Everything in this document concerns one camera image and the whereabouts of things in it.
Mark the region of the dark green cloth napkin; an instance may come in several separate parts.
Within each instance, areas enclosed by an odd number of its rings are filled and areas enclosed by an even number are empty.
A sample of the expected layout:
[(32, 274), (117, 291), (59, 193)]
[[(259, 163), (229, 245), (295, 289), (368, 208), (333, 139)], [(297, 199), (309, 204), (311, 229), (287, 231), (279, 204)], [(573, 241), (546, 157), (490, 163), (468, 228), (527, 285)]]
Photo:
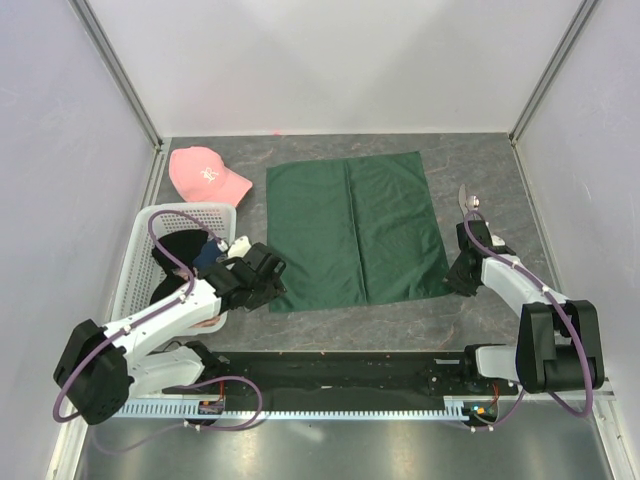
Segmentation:
[(266, 174), (267, 241), (286, 264), (273, 313), (450, 294), (417, 152), (285, 163)]

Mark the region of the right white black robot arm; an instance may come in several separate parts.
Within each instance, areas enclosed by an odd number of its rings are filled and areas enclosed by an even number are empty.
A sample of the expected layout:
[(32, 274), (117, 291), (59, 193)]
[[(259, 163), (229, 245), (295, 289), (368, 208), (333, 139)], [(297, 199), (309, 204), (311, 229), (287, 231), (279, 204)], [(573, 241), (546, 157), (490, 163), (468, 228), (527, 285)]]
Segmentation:
[(570, 300), (526, 270), (515, 252), (496, 245), (485, 222), (456, 225), (460, 253), (445, 276), (456, 293), (470, 297), (480, 287), (496, 294), (519, 316), (514, 347), (475, 344), (465, 348), (469, 362), (458, 381), (477, 394), (494, 379), (517, 382), (528, 393), (597, 390), (605, 382), (596, 307)]

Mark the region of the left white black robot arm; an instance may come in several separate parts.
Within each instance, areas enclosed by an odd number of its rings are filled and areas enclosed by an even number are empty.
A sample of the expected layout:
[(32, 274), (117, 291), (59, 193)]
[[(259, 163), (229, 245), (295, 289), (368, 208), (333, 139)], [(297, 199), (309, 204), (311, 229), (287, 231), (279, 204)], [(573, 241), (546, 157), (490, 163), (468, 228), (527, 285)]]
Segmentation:
[(81, 322), (53, 373), (60, 388), (54, 419), (99, 425), (140, 395), (173, 387), (211, 392), (220, 378), (215, 364), (188, 346), (165, 353), (157, 347), (195, 324), (230, 310), (253, 311), (283, 295), (285, 269), (279, 255), (256, 243), (242, 257), (189, 272), (185, 285), (136, 314), (104, 326)]

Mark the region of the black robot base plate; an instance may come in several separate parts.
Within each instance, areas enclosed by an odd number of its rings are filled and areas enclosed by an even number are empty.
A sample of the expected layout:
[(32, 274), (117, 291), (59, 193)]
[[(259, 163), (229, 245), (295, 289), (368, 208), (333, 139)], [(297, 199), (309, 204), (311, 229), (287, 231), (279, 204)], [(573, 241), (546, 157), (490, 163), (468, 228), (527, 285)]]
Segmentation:
[(378, 389), (430, 397), (502, 396), (518, 393), (513, 381), (487, 379), (472, 371), (463, 352), (266, 351), (213, 353), (191, 344), (203, 360), (199, 381), (242, 376), (262, 394), (277, 391)]

